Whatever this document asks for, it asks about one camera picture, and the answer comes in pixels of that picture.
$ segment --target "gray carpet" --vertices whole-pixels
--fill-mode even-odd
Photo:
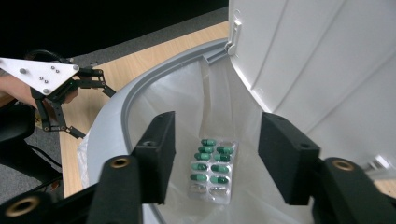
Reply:
[[[149,48],[173,38],[186,35],[227,20],[228,8],[225,7],[110,48],[100,49],[85,55],[78,55],[74,57],[74,63],[79,66],[106,63],[137,52],[141,49]],[[32,146],[41,148],[57,162],[61,161],[58,133],[44,133],[42,130],[36,129],[35,133],[30,136],[26,142]],[[40,184],[39,181],[29,176],[22,175],[21,173],[3,165],[0,165],[0,176],[2,176],[0,184],[0,203],[3,203]]]

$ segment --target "clear plastic bin liner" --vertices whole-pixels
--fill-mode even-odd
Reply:
[[[133,145],[158,114],[176,111],[176,151],[165,205],[167,223],[309,223],[310,207],[284,204],[258,156],[262,110],[246,90],[229,58],[184,65],[155,81],[128,112]],[[200,139],[230,138],[240,147],[234,162],[229,205],[188,198],[190,161]]]

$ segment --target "person's leg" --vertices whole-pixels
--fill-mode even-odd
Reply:
[[[62,175],[33,152],[23,140],[0,146],[0,164],[36,178],[42,183]]]

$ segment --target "lid hinge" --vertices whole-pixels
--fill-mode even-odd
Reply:
[[[241,29],[242,22],[239,20],[233,21],[233,28],[231,31],[231,35],[229,37],[229,41],[225,45],[225,50],[227,51],[228,55],[235,55],[236,52],[236,42],[239,37],[239,30]]]

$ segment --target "green capsule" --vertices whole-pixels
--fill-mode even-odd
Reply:
[[[210,160],[210,154],[209,153],[195,153],[194,157],[198,161],[208,161],[208,160]]]
[[[190,175],[190,179],[196,181],[206,181],[207,177],[206,175]]]
[[[203,139],[201,140],[203,146],[215,146],[216,140],[215,139]]]
[[[213,172],[219,172],[219,173],[224,173],[224,174],[227,174],[228,172],[230,172],[230,170],[228,169],[227,166],[222,166],[222,165],[212,165],[210,167],[210,169]]]
[[[226,154],[217,154],[214,156],[215,161],[230,161],[231,156]]]
[[[207,170],[207,165],[203,163],[193,163],[191,165],[192,170]]]
[[[227,184],[228,179],[225,176],[210,176],[210,182],[214,184]]]
[[[213,147],[198,147],[199,152],[212,153],[214,150]]]
[[[233,154],[233,147],[218,147],[217,151],[221,154]]]

